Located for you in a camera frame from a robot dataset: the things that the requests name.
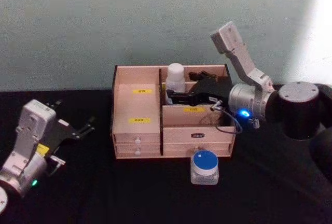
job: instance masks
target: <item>sticker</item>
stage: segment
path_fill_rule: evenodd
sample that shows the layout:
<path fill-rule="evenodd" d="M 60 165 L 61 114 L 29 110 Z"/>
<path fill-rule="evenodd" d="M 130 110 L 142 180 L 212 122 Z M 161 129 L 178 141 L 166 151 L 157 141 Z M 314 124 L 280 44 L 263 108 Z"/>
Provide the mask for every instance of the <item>sticker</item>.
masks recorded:
<path fill-rule="evenodd" d="M 151 94 L 152 93 L 152 89 L 136 89 L 133 90 L 133 94 Z"/>
<path fill-rule="evenodd" d="M 149 124 L 151 123 L 150 118 L 130 118 L 129 124 Z"/>
<path fill-rule="evenodd" d="M 192 133 L 191 137 L 193 137 L 193 138 L 205 137 L 205 134 L 204 133 Z"/>
<path fill-rule="evenodd" d="M 63 124 L 65 127 L 67 127 L 69 125 L 69 123 L 67 123 L 66 121 L 64 121 L 63 119 L 59 119 L 58 122 L 60 124 Z"/>
<path fill-rule="evenodd" d="M 42 144 L 38 144 L 37 146 L 37 152 L 42 155 L 43 157 L 45 156 L 45 154 L 48 152 L 50 148 L 48 148 L 47 146 L 45 145 L 42 145 Z"/>
<path fill-rule="evenodd" d="M 212 102 L 217 102 L 217 101 L 218 101 L 218 99 L 217 99 L 217 98 L 215 98 L 215 97 L 209 97 L 209 101 L 212 101 Z"/>
<path fill-rule="evenodd" d="M 202 113 L 205 111 L 205 107 L 185 107 L 183 108 L 184 113 Z"/>

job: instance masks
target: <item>drawer knob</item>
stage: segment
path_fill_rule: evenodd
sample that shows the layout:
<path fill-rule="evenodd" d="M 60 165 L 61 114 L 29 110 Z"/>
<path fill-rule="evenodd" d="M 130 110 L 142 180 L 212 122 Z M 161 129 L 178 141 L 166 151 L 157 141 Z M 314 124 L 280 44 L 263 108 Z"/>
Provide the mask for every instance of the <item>drawer knob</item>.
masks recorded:
<path fill-rule="evenodd" d="M 137 137 L 135 139 L 135 144 L 139 145 L 141 143 L 141 138 L 140 137 Z"/>
<path fill-rule="evenodd" d="M 140 148 L 137 148 L 136 151 L 135 151 L 135 155 L 136 156 L 139 156 L 141 154 L 141 149 Z"/>

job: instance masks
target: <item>light blue wall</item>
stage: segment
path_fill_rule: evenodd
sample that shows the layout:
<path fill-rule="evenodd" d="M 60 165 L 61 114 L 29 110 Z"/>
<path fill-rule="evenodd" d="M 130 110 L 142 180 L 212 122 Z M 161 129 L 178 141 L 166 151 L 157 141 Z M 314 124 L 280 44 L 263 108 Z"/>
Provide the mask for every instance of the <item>light blue wall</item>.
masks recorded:
<path fill-rule="evenodd" d="M 111 87 L 116 64 L 230 64 L 209 37 L 228 21 L 283 82 L 309 1 L 0 0 L 0 90 Z"/>

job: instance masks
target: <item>black table surface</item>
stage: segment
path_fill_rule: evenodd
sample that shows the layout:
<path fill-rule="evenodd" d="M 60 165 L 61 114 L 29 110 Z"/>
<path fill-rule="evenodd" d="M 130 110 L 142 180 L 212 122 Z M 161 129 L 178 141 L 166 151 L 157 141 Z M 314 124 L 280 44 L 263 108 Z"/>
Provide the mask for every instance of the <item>black table surface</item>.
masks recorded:
<path fill-rule="evenodd" d="M 262 123 L 237 136 L 232 158 L 219 159 L 218 185 L 192 185 L 189 159 L 115 159 L 110 90 L 0 93 L 2 164 L 32 99 L 62 99 L 58 118 L 80 128 L 95 116 L 96 130 L 66 141 L 57 156 L 67 164 L 9 202 L 0 223 L 332 223 L 332 185 L 312 162 L 308 142 Z"/>

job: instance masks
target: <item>blue led light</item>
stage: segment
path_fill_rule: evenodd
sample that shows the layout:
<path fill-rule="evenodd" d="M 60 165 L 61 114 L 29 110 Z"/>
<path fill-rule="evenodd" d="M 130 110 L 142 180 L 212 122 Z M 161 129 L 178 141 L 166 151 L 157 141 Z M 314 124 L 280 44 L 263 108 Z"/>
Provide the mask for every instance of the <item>blue led light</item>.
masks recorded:
<path fill-rule="evenodd" d="M 246 118 L 250 116 L 249 112 L 246 111 L 246 110 L 242 110 L 242 111 L 240 111 L 240 114 L 241 114 L 243 117 L 246 117 Z"/>

